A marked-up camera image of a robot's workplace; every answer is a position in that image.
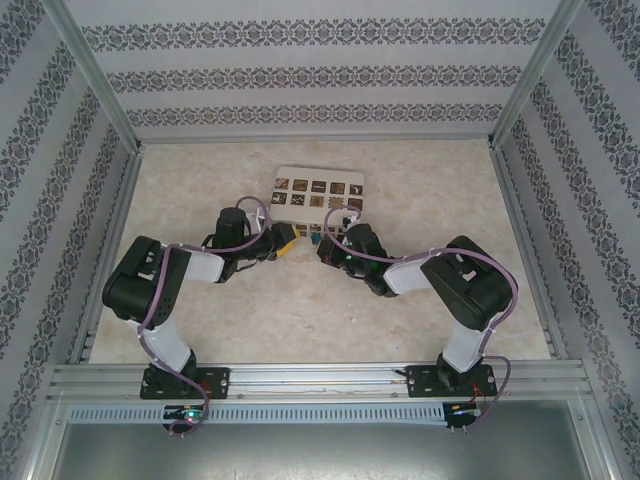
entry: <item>small image tile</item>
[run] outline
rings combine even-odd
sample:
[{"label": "small image tile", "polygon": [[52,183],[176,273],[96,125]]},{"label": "small image tile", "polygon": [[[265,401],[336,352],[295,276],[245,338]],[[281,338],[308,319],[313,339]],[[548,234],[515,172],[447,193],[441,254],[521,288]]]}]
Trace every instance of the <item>small image tile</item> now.
[{"label": "small image tile", "polygon": [[331,182],[331,187],[329,188],[329,191],[336,195],[344,195],[344,183]]},{"label": "small image tile", "polygon": [[309,206],[311,207],[321,207],[324,205],[324,197],[319,197],[317,195],[311,195],[311,201],[309,202]]},{"label": "small image tile", "polygon": [[273,195],[271,195],[271,203],[273,205],[284,205],[285,203],[287,203],[287,194],[273,192]]},{"label": "small image tile", "polygon": [[304,195],[291,195],[291,205],[304,205]]},{"label": "small image tile", "polygon": [[288,178],[276,178],[276,184],[274,188],[278,190],[286,190],[289,188],[289,179]]},{"label": "small image tile", "polygon": [[338,208],[344,205],[342,197],[329,197],[329,208]]},{"label": "small image tile", "polygon": [[293,181],[293,189],[296,192],[306,192],[308,185],[309,185],[309,181],[308,180],[294,180]]},{"label": "small image tile", "polygon": [[347,203],[358,210],[362,210],[362,200],[360,198],[350,198]]},{"label": "small image tile", "polygon": [[327,182],[314,181],[311,182],[311,191],[315,193],[324,193],[327,191]]}]

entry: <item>patterned wallpaper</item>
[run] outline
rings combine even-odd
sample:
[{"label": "patterned wallpaper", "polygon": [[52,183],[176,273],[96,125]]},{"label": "patterned wallpaper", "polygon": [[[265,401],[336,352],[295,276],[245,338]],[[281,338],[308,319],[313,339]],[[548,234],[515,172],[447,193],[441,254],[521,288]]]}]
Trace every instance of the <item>patterned wallpaper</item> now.
[{"label": "patterned wallpaper", "polygon": [[0,479],[65,363],[129,155],[38,1],[0,0]]},{"label": "patterned wallpaper", "polygon": [[586,2],[503,145],[565,346],[585,361],[625,478],[640,478],[639,27],[632,2]]},{"label": "patterned wallpaper", "polygon": [[488,134],[558,0],[67,0],[142,140]]}]

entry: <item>beige floor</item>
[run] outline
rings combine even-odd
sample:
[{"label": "beige floor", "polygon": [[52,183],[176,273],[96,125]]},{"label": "beige floor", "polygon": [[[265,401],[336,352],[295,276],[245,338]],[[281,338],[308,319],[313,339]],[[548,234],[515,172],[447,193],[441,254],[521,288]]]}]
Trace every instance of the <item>beige floor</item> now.
[{"label": "beige floor", "polygon": [[[281,165],[365,172],[365,220],[389,254],[468,235],[521,286],[487,353],[549,354],[484,141],[158,145],[147,149],[119,254],[137,235],[199,244],[242,195],[270,198]],[[224,285],[183,286],[174,315],[201,362],[435,360],[453,319],[433,291],[378,298],[320,263],[309,239]],[[146,363],[134,332],[105,310],[92,363]]]}]

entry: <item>metal bracket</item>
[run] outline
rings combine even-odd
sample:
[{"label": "metal bracket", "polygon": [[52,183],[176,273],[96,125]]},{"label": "metal bracket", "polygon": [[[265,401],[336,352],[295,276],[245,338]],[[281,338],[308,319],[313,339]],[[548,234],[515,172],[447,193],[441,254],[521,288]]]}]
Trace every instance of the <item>metal bracket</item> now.
[{"label": "metal bracket", "polygon": [[433,365],[409,365],[406,368],[407,388],[410,398],[473,397],[475,384],[488,397],[498,389],[491,365],[480,365],[476,374],[463,385],[450,392],[438,378],[438,368]]},{"label": "metal bracket", "polygon": [[[198,367],[196,383],[202,385],[209,394],[210,400],[226,400],[229,392],[230,370],[223,367]],[[140,398],[142,400],[171,400],[176,398],[197,399],[201,395],[195,389],[183,392],[162,390],[157,382],[153,368],[147,368],[142,376]]]}]

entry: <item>purple cable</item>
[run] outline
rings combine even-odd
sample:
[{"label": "purple cable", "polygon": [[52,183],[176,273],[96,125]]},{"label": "purple cable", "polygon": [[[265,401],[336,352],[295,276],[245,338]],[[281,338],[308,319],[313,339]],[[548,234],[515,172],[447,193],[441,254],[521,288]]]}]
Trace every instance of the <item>purple cable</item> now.
[{"label": "purple cable", "polygon": [[507,307],[507,309],[504,312],[502,312],[502,315],[500,315],[500,317],[498,317],[497,320],[494,320],[491,323],[491,325],[489,325],[489,331],[486,333],[486,335],[482,339],[482,342],[480,342],[480,347],[478,349],[478,353],[480,353],[480,355],[482,355],[484,358],[503,360],[507,365],[507,373],[504,377],[504,381],[502,382],[502,385],[500,386],[500,389],[498,390],[498,392],[496,393],[496,396],[491,401],[491,404],[489,405],[487,410],[485,410],[485,412],[480,416],[480,418],[478,418],[472,425],[478,424],[480,422],[480,419],[485,417],[487,413],[489,413],[493,409],[496,402],[502,395],[502,392],[504,391],[505,387],[507,386],[507,382],[509,381],[509,377],[511,376],[511,362],[509,362],[509,359],[502,355],[485,355],[484,349],[487,346],[487,343],[489,342],[489,338],[495,331],[496,327],[500,325],[502,322],[504,322],[507,319],[507,317],[511,315],[513,310],[516,308],[516,304],[518,303],[518,283],[516,282],[515,278],[513,278],[513,275],[511,275],[511,273],[509,273],[509,271],[506,268],[504,268],[502,265],[496,262],[493,258],[488,257],[486,255],[482,255],[481,253],[473,252],[471,250],[466,250],[463,248],[449,248],[449,247],[434,248],[432,250],[429,250],[428,252],[418,253],[416,255],[411,255],[405,258],[383,258],[383,257],[376,257],[373,255],[367,255],[366,253],[358,252],[340,243],[338,239],[331,233],[331,230],[329,230],[329,217],[331,216],[332,213],[337,212],[338,210],[351,210],[356,212],[358,214],[357,220],[360,220],[360,218],[362,217],[362,212],[358,208],[352,207],[351,205],[344,205],[341,207],[332,208],[331,210],[329,210],[329,213],[327,213],[327,215],[324,217],[324,233],[331,239],[333,243],[335,243],[338,247],[340,247],[345,252],[350,253],[351,255],[364,258],[366,260],[372,260],[375,262],[382,262],[382,263],[403,263],[411,260],[419,260],[422,258],[428,259],[430,257],[434,257],[434,256],[445,254],[445,253],[466,255],[468,257],[477,258],[478,260],[482,260],[483,262],[488,263],[489,265],[494,267],[496,270],[498,270],[509,283],[509,287],[511,287],[511,294],[512,294],[511,302],[509,303],[509,306]]},{"label": "purple cable", "polygon": [[496,406],[496,403],[498,403],[498,399],[502,396],[502,392],[504,392],[504,389],[507,387],[507,383],[509,382],[509,378],[511,377],[511,362],[507,357],[503,355],[484,355],[484,358],[488,358],[489,360],[502,360],[507,367],[507,371],[504,374],[504,380],[502,381],[502,385],[500,385],[500,388],[498,389],[495,397],[493,397],[493,400],[491,400],[491,403],[489,404],[487,409],[482,412],[482,415],[480,415],[475,422],[467,427],[467,431],[471,430],[472,428],[476,428],[478,424],[482,422],[482,420],[489,414],[489,412],[493,410],[493,408]]},{"label": "purple cable", "polygon": [[183,250],[192,250],[192,251],[214,253],[214,254],[215,253],[233,253],[233,252],[239,252],[240,250],[243,250],[245,248],[250,247],[251,245],[256,243],[258,240],[260,240],[262,235],[264,235],[264,232],[266,232],[266,230],[267,230],[267,220],[268,220],[267,206],[264,204],[264,202],[262,200],[260,200],[257,197],[245,196],[245,197],[240,198],[236,202],[236,208],[242,202],[244,202],[245,200],[253,200],[254,202],[256,202],[258,204],[258,206],[260,207],[260,210],[262,211],[262,214],[265,217],[264,225],[263,225],[262,230],[260,230],[260,233],[258,233],[258,235],[256,235],[253,239],[251,239],[250,241],[248,241],[244,245],[240,245],[238,247],[231,247],[231,248],[218,248],[218,249],[215,249],[215,248],[203,248],[203,247],[196,247],[196,246],[193,246],[193,245],[182,245],[182,244],[177,244],[177,243],[172,243],[171,245],[167,245],[167,247],[164,250],[163,257],[162,257],[162,263],[160,265],[160,270],[159,270],[159,273],[158,273],[158,285],[156,286],[156,291],[153,294],[153,299],[151,300],[151,305],[149,306],[149,310],[147,310],[147,315],[145,316],[143,322],[140,325],[138,325],[138,328],[137,328],[138,339],[140,340],[140,345],[142,346],[142,349],[147,353],[147,355],[149,355],[151,357],[151,359],[158,366],[160,366],[163,370],[169,372],[174,377],[182,380],[187,385],[190,385],[193,388],[195,388],[202,395],[202,398],[204,400],[204,403],[202,404],[204,410],[203,410],[202,415],[200,416],[200,419],[198,420],[198,422],[197,423],[191,423],[191,422],[189,422],[187,420],[176,420],[169,426],[169,434],[170,435],[174,434],[173,429],[177,425],[189,425],[191,427],[186,432],[180,434],[181,438],[184,438],[185,435],[190,435],[191,433],[195,432],[202,425],[202,423],[205,421],[205,419],[209,417],[209,395],[207,394],[207,391],[204,388],[202,388],[201,385],[199,385],[196,382],[194,382],[193,380],[185,377],[180,372],[174,370],[169,365],[167,365],[162,360],[160,360],[156,356],[156,354],[153,353],[153,350],[151,350],[151,348],[147,344],[147,341],[145,340],[144,336],[142,336],[142,334],[144,333],[145,329],[147,328],[147,325],[149,325],[149,323],[151,323],[151,320],[153,319],[153,316],[155,315],[156,309],[158,308],[158,303],[160,303],[160,297],[162,295],[162,289],[163,289],[164,283],[165,283],[165,281],[167,279],[167,266],[169,265],[169,256],[170,256],[170,253],[171,253],[172,249],[180,248],[180,249],[183,249]]}]

